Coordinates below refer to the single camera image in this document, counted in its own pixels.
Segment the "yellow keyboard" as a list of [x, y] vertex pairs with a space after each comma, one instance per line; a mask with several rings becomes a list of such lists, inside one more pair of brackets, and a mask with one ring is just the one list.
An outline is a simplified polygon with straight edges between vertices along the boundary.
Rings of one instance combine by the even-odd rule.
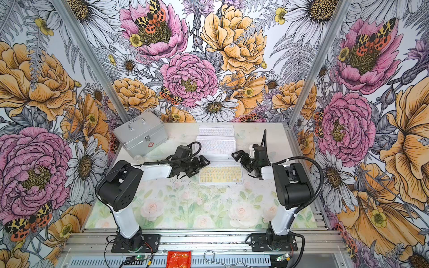
[[243, 182], [242, 168], [238, 165], [210, 165], [200, 171], [200, 184], [238, 185]]

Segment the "white keyboard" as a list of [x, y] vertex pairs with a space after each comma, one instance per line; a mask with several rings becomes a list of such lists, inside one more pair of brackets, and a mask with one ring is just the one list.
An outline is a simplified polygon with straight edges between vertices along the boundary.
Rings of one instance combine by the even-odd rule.
[[214, 157], [228, 157], [236, 151], [236, 139], [232, 136], [197, 136], [202, 145], [201, 153]]
[[199, 127], [198, 134], [200, 136], [221, 136], [221, 137], [234, 137], [234, 127], [233, 125], [202, 125]]

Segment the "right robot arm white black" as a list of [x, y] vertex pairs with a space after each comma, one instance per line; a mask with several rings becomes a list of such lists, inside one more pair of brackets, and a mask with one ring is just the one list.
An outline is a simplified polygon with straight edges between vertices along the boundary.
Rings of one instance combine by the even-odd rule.
[[272, 180], [279, 206], [269, 221], [266, 232], [252, 233], [250, 244], [253, 252], [297, 251], [296, 235], [291, 231], [298, 209], [308, 206], [315, 192], [301, 163], [271, 163], [265, 146], [254, 144], [251, 154], [243, 150], [231, 154], [249, 173], [261, 180]]

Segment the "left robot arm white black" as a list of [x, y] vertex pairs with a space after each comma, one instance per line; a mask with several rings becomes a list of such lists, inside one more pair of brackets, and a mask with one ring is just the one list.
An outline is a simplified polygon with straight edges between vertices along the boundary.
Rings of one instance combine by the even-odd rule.
[[177, 147], [175, 154], [164, 160], [131, 164], [119, 160], [96, 186], [96, 197], [106, 205], [117, 226], [113, 253], [157, 252], [160, 235], [143, 234], [137, 223], [132, 201], [142, 180], [167, 179], [184, 173], [192, 177], [210, 161], [200, 155], [202, 145], [195, 141]]

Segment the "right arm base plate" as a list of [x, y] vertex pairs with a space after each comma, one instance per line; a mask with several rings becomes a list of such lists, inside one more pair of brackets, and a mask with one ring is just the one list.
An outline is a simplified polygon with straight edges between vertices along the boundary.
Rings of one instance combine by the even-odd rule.
[[253, 252], [278, 252], [278, 251], [297, 251], [297, 241], [295, 236], [267, 233], [252, 233], [250, 236], [250, 244]]

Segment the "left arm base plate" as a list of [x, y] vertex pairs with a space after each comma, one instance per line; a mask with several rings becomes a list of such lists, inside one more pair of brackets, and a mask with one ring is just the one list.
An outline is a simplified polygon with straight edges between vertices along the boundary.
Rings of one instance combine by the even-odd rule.
[[112, 253], [156, 253], [160, 245], [159, 234], [136, 234], [131, 239], [126, 239], [120, 234], [116, 235]]

